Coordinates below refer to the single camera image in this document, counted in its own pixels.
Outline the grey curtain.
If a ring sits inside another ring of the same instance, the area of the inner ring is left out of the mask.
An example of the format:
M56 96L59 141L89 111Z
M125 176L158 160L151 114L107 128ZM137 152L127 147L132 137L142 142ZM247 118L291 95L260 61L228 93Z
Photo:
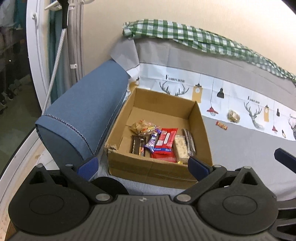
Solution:
M50 101L54 102L84 75L82 50L82 22L84 1L69 1L68 28L63 42L60 61ZM62 32L62 9L49 11L49 71L54 62Z

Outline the clear wrapped nut cake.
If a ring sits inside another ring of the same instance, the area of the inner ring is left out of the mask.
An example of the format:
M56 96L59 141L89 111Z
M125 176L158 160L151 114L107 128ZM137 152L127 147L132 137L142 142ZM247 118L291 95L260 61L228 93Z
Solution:
M227 113L227 119L233 123L239 123L240 122L240 115L231 109Z

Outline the purple candy bar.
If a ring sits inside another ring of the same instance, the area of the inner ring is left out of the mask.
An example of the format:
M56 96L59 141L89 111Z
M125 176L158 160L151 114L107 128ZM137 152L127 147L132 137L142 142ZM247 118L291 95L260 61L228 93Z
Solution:
M161 130L156 129L150 136L149 141L145 144L145 147L151 152L154 152L154 147L157 141L157 137L160 135Z

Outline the small orange snack bar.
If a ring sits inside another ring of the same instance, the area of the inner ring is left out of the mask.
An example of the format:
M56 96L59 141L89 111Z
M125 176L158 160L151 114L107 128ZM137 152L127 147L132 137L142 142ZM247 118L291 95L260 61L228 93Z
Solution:
M227 130L227 125L225 125L224 123L220 122L220 121L217 121L216 122L216 125L224 130Z

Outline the grey printed sofa cover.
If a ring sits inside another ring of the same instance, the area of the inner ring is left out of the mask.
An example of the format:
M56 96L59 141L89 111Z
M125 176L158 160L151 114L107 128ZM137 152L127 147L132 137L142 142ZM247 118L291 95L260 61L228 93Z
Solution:
M295 86L243 61L206 54L162 39L120 39L111 51L135 89L105 142L97 176L121 182L132 195L176 195L196 183L187 164L130 153L133 123L188 129L196 155L228 170L250 166L279 200L295 198L295 173L276 161L295 154ZM240 122L227 119L229 110ZM224 130L216 125L227 125Z

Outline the green checkered cloth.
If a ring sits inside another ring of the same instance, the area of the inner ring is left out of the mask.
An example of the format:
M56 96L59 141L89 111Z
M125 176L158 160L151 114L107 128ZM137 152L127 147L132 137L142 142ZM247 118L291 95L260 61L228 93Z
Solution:
M173 40L203 53L236 58L295 83L295 75L281 68L274 61L236 41L201 28L167 20L143 19L125 22L122 27L122 34L128 39L158 38Z

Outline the clear bag of cookies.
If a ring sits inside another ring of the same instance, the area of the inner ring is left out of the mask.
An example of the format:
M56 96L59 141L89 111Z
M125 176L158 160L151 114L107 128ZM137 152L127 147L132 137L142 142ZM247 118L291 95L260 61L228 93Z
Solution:
M146 136L158 130L159 126L146 120L139 120L133 123L130 129L131 131L136 133L138 136Z

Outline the blue sofa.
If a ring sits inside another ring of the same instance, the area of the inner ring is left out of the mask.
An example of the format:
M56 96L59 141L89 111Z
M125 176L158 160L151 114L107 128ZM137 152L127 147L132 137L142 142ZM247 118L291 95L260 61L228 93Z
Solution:
M68 89L36 121L40 140L60 167L96 156L126 95L129 76L108 60Z

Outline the dark brown chocolate bar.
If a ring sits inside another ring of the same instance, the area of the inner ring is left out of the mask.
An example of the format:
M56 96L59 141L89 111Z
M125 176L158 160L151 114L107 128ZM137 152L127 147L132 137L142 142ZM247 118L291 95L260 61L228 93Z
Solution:
M145 156L146 137L132 136L130 153L138 156Z

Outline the beige nougat bar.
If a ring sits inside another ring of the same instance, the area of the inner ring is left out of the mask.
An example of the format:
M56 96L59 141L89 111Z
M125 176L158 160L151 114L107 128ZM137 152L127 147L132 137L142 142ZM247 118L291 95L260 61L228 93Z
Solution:
M182 164L187 164L189 155L188 149L185 141L185 137L181 135L176 135L173 142L173 149L175 152L175 156L177 162L181 162Z

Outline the red blue snack packet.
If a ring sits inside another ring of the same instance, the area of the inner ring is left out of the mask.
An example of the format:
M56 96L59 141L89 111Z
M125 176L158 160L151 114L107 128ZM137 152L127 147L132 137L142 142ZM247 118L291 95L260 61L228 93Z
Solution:
M161 134L154 147L154 153L167 154L171 152L178 128L162 128Z

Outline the white door frame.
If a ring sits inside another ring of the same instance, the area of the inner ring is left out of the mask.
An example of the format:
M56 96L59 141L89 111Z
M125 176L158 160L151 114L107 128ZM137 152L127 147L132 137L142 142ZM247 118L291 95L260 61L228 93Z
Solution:
M1 1L1 173L33 129L49 84L50 1Z

